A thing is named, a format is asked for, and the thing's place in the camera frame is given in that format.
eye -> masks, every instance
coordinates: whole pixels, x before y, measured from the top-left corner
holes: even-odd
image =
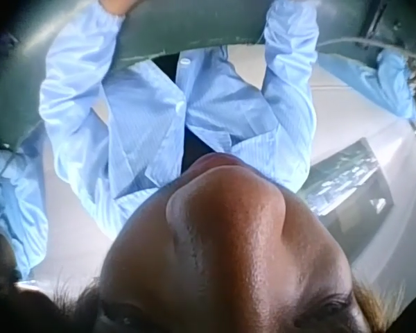
[[[302,314],[296,321],[295,327],[304,327],[320,321],[325,321],[334,316],[338,316],[345,310],[349,309],[353,304],[353,293],[348,295],[332,295],[315,303],[304,314]]]
[[[115,325],[128,329],[132,333],[167,333],[137,307],[132,305],[114,305],[101,303],[103,315]]]

light blue shirt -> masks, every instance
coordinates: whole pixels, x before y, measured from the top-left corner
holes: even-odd
[[[44,138],[42,126],[34,130],[0,176],[0,234],[10,242],[23,280],[46,256]],[[0,150],[0,172],[11,155],[10,151]]]
[[[401,54],[380,52],[377,69],[336,54],[320,53],[318,64],[381,108],[416,120],[416,102],[408,86],[410,71]]]
[[[185,126],[216,152],[300,189],[316,127],[309,87],[315,5],[272,4],[262,90],[239,77],[226,46],[181,52],[176,83],[151,60],[106,76],[122,22],[97,2],[84,9],[52,44],[40,91],[55,170],[109,238],[180,176]],[[92,110],[99,97],[108,124]]]

lip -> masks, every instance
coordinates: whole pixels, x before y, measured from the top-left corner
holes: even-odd
[[[246,165],[241,159],[225,154],[225,153],[210,153],[200,157],[196,160],[188,170],[209,170],[215,167],[222,167],[225,165]]]

shirt sleeve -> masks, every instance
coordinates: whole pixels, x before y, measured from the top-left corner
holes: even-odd
[[[262,93],[279,123],[279,180],[297,191],[309,174],[316,115],[309,86],[319,30],[312,1],[276,0],[267,14],[266,75]]]
[[[337,54],[320,53],[318,64],[365,98],[398,117],[416,120],[416,105],[408,86],[410,73],[406,59],[384,50],[378,68]]]
[[[0,149],[0,174],[2,177],[15,180],[26,167],[26,161],[18,153]]]
[[[16,153],[0,150],[0,233],[12,245],[24,279],[45,258],[48,241],[43,161],[38,143],[42,143],[42,137],[30,137]],[[27,155],[26,151],[31,150],[33,153]]]
[[[92,110],[123,18],[96,1],[68,23],[46,57],[40,116],[53,147],[56,173],[110,238],[121,229],[108,180],[108,128]]]

wrist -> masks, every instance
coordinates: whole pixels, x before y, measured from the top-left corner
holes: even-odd
[[[137,0],[125,0],[125,1],[115,1],[115,0],[99,0],[103,9],[111,15],[124,17],[131,8],[138,2]]]

